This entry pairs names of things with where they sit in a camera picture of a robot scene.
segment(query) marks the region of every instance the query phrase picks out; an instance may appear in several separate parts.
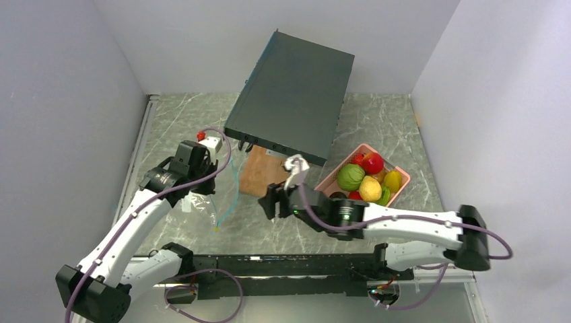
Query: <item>cutting board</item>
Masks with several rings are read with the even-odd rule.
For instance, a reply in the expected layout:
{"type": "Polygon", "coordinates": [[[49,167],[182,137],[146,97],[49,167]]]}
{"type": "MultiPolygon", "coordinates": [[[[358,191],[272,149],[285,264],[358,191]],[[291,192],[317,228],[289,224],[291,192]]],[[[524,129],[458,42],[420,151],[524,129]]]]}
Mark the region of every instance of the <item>cutting board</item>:
{"type": "Polygon", "coordinates": [[[288,179],[290,173],[282,165],[286,159],[266,154],[266,149],[254,146],[240,176],[240,192],[253,196],[266,195],[268,184],[288,179]]]}

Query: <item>gray marble surface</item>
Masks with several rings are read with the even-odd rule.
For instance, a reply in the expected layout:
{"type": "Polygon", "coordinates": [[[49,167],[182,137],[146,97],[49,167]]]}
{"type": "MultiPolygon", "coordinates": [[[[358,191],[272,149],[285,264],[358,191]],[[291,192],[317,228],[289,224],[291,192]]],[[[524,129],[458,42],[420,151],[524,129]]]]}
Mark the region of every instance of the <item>gray marble surface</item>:
{"type": "MultiPolygon", "coordinates": [[[[222,128],[238,94],[162,95],[152,121],[137,182],[169,155],[185,139],[195,140],[204,127],[222,128]]],[[[391,205],[396,209],[441,211],[426,152],[407,95],[347,94],[329,160],[323,168],[313,166],[307,176],[317,185],[360,143],[367,143],[392,164],[400,166],[411,181],[391,205]]],[[[246,153],[231,139],[233,163],[240,172],[246,153]]],[[[230,167],[216,178],[216,194],[189,196],[163,218],[138,254],[148,254],[168,242],[176,242],[195,254],[270,254],[270,253],[351,253],[372,252],[385,241],[354,240],[341,242],[317,233],[295,217],[268,221],[257,198],[239,194],[234,210],[215,231],[220,219],[236,196],[236,183],[230,167]]]]}

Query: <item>basket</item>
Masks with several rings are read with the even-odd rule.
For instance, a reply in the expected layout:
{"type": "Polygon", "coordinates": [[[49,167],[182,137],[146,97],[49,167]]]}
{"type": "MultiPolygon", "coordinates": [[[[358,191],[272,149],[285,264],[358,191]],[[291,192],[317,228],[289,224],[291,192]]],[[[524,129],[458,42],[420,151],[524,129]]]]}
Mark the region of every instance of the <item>basket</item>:
{"type": "MultiPolygon", "coordinates": [[[[353,150],[353,152],[350,155],[348,155],[347,158],[345,158],[345,160],[343,160],[329,175],[327,175],[327,177],[323,181],[321,181],[319,185],[315,187],[315,190],[320,190],[326,196],[329,196],[334,192],[343,192],[346,195],[349,194],[349,192],[341,190],[337,185],[337,173],[339,173],[339,170],[343,166],[351,162],[351,160],[353,160],[353,158],[358,153],[367,154],[367,153],[378,153],[378,152],[375,149],[373,149],[371,146],[367,145],[366,143],[362,143],[361,145],[359,145],[359,147],[357,147],[357,149],[353,150]]],[[[393,203],[393,201],[397,198],[397,196],[401,194],[405,186],[409,184],[410,175],[404,170],[402,170],[400,167],[391,165],[387,160],[384,161],[384,169],[386,171],[396,170],[397,172],[401,173],[403,178],[403,182],[401,183],[401,188],[399,189],[399,191],[396,193],[391,193],[389,203],[387,203],[387,206],[389,206],[393,203]]]]}

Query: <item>pink basket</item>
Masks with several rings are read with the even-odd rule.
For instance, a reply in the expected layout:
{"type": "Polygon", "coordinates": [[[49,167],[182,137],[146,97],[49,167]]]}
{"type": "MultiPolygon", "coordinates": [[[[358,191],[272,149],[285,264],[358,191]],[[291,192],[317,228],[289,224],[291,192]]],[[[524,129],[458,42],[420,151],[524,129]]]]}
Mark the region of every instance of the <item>pink basket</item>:
{"type": "MultiPolygon", "coordinates": [[[[323,181],[321,181],[321,183],[319,183],[319,185],[317,185],[317,187],[315,189],[320,190],[326,196],[329,196],[329,195],[333,194],[334,192],[343,192],[343,193],[345,193],[345,195],[349,194],[349,192],[341,190],[339,188],[339,186],[337,185],[337,174],[339,173],[339,170],[343,166],[345,166],[349,162],[351,162],[351,160],[353,160],[353,158],[358,153],[367,154],[367,153],[378,153],[378,152],[375,149],[373,149],[371,146],[367,145],[366,143],[362,143],[361,145],[359,145],[359,147],[357,147],[357,149],[353,150],[351,155],[347,156],[347,158],[345,158],[345,160],[343,160],[329,175],[327,175],[327,177],[323,181]]],[[[403,175],[403,182],[401,183],[401,188],[399,189],[398,192],[396,192],[394,194],[391,193],[391,198],[389,199],[389,203],[387,204],[387,206],[389,206],[393,203],[393,201],[397,198],[397,196],[399,196],[399,194],[401,194],[401,192],[403,191],[405,186],[407,186],[409,184],[410,175],[407,172],[405,172],[404,170],[402,170],[400,167],[392,166],[386,160],[384,161],[384,168],[386,171],[396,170],[397,172],[399,172],[403,175]]]]}

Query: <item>wall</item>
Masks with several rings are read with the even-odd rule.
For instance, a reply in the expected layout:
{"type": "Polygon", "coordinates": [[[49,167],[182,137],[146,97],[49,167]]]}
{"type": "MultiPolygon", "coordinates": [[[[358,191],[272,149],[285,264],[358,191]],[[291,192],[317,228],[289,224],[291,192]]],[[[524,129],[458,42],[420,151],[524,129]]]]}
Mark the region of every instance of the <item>wall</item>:
{"type": "Polygon", "coordinates": [[[110,228],[146,97],[90,0],[28,2],[0,11],[0,322],[62,322],[55,274],[110,228]]]}
{"type": "Polygon", "coordinates": [[[95,0],[149,94],[239,92],[271,33],[355,54],[349,92],[410,93],[459,0],[95,0]]]}
{"type": "Polygon", "coordinates": [[[491,322],[571,315],[570,15],[565,0],[462,0],[412,92],[445,207],[476,205],[514,248],[477,276],[491,322]]]}

